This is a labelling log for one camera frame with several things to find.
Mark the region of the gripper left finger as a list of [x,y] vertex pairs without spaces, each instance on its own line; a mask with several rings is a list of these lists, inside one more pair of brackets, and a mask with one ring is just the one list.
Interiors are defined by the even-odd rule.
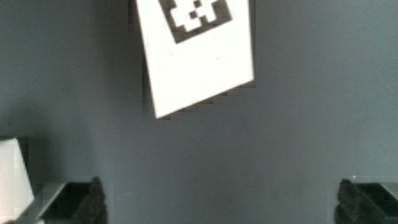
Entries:
[[100,178],[89,182],[49,183],[15,224],[109,224]]

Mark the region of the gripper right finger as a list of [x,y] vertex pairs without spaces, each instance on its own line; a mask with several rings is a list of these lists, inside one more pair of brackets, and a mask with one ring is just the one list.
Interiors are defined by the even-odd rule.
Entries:
[[398,224],[398,183],[342,180],[335,224]]

